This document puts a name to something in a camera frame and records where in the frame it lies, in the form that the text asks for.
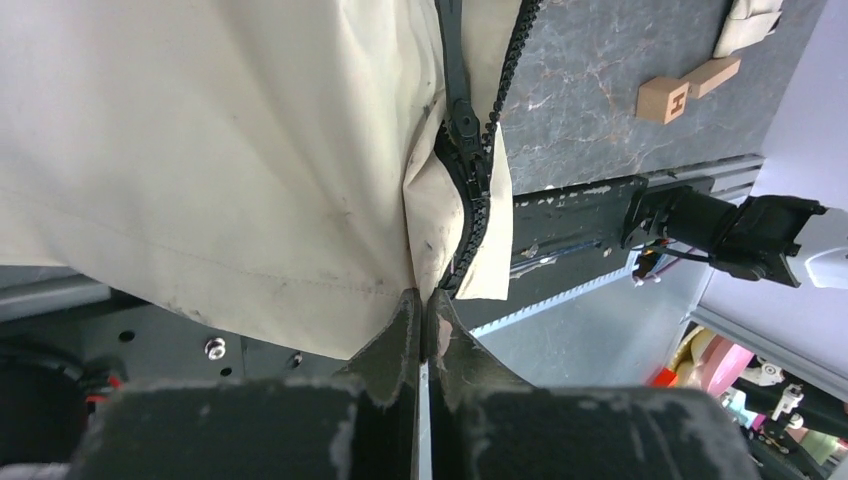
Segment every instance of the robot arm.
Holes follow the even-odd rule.
[[[766,195],[741,205],[709,195],[704,177],[650,188],[633,199],[622,247],[668,238],[690,245],[733,277],[848,289],[848,212],[815,200]]]

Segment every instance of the gray table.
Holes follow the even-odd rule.
[[[635,118],[639,85],[708,60],[731,2],[547,1],[503,112],[513,192],[758,153],[824,3],[785,0],[739,73],[662,126]]]

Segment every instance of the white fabric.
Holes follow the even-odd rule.
[[[724,58],[736,50],[761,42],[774,32],[783,0],[735,0],[716,43],[713,57]]]
[[[518,0],[466,0],[485,123]],[[347,358],[456,249],[431,0],[0,2],[0,262]],[[511,189],[464,297],[504,298]]]

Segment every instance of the bolt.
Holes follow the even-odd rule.
[[[204,351],[209,360],[220,360],[227,353],[227,342],[221,337],[213,338],[206,342]]]
[[[289,361],[286,362],[286,367],[290,370],[294,370],[299,367],[300,364],[303,363],[303,353],[294,352],[291,357],[289,357]]]

